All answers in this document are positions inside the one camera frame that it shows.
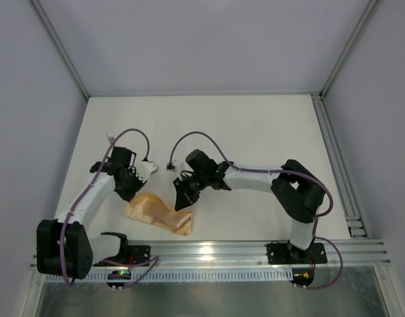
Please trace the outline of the orange cloth napkin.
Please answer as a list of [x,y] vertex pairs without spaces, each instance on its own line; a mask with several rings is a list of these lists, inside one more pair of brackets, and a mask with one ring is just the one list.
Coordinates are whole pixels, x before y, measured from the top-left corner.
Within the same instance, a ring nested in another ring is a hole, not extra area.
[[193,233],[192,211],[175,211],[152,193],[136,195],[126,204],[123,214],[132,220],[168,229],[176,235]]

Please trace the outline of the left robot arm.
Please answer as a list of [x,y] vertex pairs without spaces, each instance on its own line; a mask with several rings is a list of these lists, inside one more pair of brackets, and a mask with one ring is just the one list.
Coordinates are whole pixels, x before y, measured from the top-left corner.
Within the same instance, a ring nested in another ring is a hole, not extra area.
[[126,234],[102,232],[89,238],[88,229],[111,194],[130,202],[157,171],[144,158],[125,147],[114,147],[109,157],[95,162],[82,192],[54,219],[42,220],[36,229],[36,265],[40,273],[61,276],[67,283],[84,279],[93,265],[129,264]]

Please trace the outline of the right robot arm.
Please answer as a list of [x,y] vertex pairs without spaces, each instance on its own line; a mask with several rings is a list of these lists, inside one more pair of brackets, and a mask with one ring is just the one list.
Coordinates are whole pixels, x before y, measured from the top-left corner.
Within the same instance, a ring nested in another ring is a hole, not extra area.
[[286,249],[293,261],[311,257],[317,211],[324,201],[324,186],[298,161],[289,159],[278,169],[236,166],[220,163],[196,149],[185,159],[191,168],[173,181],[175,210],[194,205],[206,188],[213,190],[252,190],[274,195],[291,218],[291,234]]

